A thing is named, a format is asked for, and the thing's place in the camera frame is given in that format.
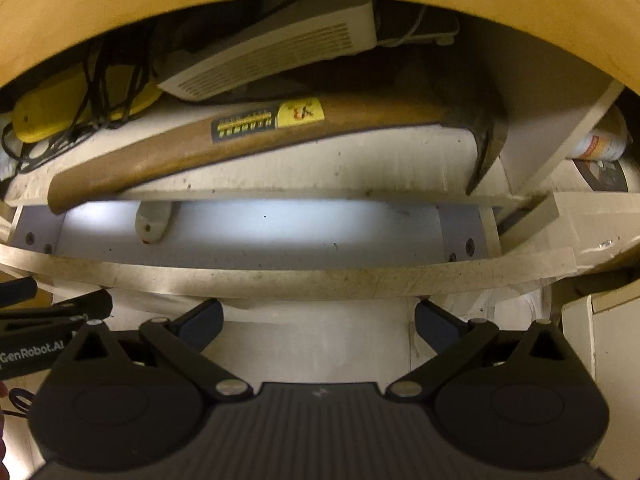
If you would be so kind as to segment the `person's hand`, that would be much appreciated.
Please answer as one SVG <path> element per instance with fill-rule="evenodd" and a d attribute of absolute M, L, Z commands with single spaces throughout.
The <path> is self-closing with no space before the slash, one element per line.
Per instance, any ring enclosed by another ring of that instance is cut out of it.
<path fill-rule="evenodd" d="M 8 388 L 4 382 L 0 382 L 0 396 L 4 399 L 8 396 Z M 6 418 L 4 411 L 0 408 L 0 479 L 9 480 L 10 473 L 4 460 L 6 459 L 6 441 L 4 440 L 4 430 L 6 429 Z"/>

